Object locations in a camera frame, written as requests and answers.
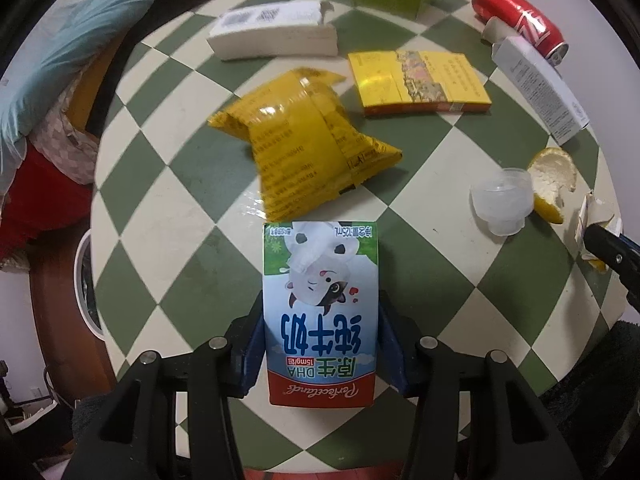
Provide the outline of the blue white milk carton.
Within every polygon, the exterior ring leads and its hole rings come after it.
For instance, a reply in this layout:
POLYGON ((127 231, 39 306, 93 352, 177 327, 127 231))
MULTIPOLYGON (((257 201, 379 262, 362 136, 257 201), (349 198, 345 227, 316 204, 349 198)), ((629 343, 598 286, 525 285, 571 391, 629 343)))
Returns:
POLYGON ((371 405, 378 339, 376 224, 268 223, 262 254, 270 403, 371 405))

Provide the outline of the yellow citrus peel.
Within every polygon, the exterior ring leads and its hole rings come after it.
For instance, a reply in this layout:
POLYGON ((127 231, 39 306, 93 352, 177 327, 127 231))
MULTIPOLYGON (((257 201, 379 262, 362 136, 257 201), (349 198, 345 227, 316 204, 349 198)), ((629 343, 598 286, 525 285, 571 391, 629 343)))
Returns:
POLYGON ((562 224, 562 192, 573 193, 577 184, 572 156, 562 148, 545 148, 529 162, 527 172, 532 179, 536 214, 548 223, 562 224))

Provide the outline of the clear plastic cup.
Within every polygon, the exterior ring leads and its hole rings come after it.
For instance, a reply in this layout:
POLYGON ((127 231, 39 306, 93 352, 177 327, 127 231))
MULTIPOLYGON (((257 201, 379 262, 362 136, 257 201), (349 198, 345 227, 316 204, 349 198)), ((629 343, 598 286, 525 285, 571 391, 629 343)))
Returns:
POLYGON ((477 217, 487 223, 492 235, 518 234, 534 210, 532 177, 524 169, 501 169, 472 186, 471 200, 477 217))

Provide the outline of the white slim box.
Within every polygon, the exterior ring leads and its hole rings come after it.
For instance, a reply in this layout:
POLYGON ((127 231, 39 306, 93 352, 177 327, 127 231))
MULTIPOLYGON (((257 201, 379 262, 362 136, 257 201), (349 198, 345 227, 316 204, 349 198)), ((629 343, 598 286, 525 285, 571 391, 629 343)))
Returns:
POLYGON ((559 145, 587 128, 589 117, 559 73, 523 37, 510 36, 492 46, 491 58, 549 130, 559 145))

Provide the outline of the yellow snack bag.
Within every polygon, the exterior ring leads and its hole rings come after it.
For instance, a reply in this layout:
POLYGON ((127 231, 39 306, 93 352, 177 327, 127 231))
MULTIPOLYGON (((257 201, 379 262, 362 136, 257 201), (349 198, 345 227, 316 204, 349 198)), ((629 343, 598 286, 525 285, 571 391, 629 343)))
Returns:
POLYGON ((345 77, 299 67, 207 119, 248 144, 269 222, 292 221, 397 165, 402 151, 358 131, 334 86, 345 77))

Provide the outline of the red cola can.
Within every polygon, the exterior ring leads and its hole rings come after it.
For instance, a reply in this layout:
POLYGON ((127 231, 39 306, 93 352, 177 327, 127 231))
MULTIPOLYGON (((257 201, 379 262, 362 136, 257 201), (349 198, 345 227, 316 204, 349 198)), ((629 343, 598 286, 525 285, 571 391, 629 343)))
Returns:
POLYGON ((552 66, 566 57, 568 43, 559 27, 527 0, 472 0, 472 8, 485 24, 483 34, 497 42, 509 30, 525 38, 552 66))

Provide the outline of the white tissue pack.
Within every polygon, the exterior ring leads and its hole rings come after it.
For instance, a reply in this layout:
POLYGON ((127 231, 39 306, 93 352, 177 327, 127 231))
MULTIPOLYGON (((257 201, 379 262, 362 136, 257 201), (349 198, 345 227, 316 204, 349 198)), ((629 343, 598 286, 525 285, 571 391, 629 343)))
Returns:
POLYGON ((337 56, 337 31, 326 22, 326 0, 244 6, 221 14, 207 36, 223 61, 270 56, 337 56))

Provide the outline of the white trash bin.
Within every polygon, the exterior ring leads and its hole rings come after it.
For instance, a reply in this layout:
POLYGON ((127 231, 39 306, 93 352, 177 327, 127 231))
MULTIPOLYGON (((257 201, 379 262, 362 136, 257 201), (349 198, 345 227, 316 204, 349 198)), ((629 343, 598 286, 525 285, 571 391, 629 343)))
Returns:
POLYGON ((99 340, 103 340, 104 335, 98 308, 96 307, 96 294, 94 293, 93 287, 89 230, 81 237, 75 252, 73 282, 76 304, 82 320, 93 336, 99 340))

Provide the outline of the small citrus peel piece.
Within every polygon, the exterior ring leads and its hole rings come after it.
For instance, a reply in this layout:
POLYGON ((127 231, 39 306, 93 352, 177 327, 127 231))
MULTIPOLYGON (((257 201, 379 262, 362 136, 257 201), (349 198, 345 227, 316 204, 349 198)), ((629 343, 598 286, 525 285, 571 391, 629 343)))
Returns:
POLYGON ((600 226, 616 236, 623 233, 623 221, 620 215, 616 214, 610 204, 597 198, 593 191, 586 194, 582 206, 579 208, 574 239, 579 248, 579 258, 589 263, 599 273, 605 273, 608 270, 608 265, 586 248, 584 237, 588 226, 600 226))

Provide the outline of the red bed sheet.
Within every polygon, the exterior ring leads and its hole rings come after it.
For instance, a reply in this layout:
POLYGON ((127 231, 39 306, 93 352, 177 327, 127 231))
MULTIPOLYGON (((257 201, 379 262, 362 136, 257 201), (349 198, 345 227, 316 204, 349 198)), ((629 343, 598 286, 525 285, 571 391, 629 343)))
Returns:
POLYGON ((65 229, 90 212, 91 188, 70 180, 32 144, 27 146, 1 211, 2 259, 25 248, 40 233, 65 229))

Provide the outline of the checkered mattress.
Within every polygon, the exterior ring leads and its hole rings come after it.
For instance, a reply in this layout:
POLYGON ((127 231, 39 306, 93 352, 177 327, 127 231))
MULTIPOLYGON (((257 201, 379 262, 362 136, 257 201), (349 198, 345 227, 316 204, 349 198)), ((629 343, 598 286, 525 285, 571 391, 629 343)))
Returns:
POLYGON ((58 96, 43 120, 32 129, 28 140, 70 180, 89 185, 94 182, 99 141, 76 128, 67 116, 79 83, 80 77, 77 76, 58 96))

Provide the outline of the green checkered tablecloth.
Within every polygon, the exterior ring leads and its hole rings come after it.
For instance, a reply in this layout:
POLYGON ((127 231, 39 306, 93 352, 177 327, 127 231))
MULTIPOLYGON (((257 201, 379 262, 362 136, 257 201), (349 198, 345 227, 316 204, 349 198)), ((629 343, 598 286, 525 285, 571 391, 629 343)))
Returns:
MULTIPOLYGON (((117 375, 145 350, 173 356, 221 335, 260 289, 264 214, 252 153, 206 120, 298 61, 224 63, 206 37, 228 10, 281 1, 209 0, 144 26, 122 48, 91 211, 96 303, 117 375)), ((314 218, 375 222, 381 285, 395 308, 454 350, 503 350, 535 391, 551 388, 622 316, 623 286, 579 259, 572 214, 560 226, 530 216, 518 234, 495 238, 469 196, 495 170, 527 165, 551 136, 491 62, 471 0, 436 0, 416 21, 326 1, 343 52, 463 53, 492 105, 482 116, 368 119, 345 78, 337 93, 352 124, 404 157, 314 218)))

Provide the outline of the yellow flat box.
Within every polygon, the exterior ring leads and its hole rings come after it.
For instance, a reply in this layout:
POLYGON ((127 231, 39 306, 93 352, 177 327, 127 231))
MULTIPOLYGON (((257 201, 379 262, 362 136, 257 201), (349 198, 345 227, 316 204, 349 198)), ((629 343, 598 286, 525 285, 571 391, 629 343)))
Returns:
POLYGON ((348 56, 363 113, 484 113, 491 99, 460 53, 368 51, 348 56))

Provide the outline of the light blue duvet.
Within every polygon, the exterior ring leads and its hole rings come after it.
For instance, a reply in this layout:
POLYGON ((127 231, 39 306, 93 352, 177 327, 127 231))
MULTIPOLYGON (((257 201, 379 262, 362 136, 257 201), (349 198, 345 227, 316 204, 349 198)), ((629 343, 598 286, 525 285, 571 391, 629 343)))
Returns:
POLYGON ((40 123, 79 71, 119 34, 136 24, 154 0, 81 0, 62 27, 44 45, 39 58, 23 67, 1 96, 1 142, 21 151, 24 139, 40 123))

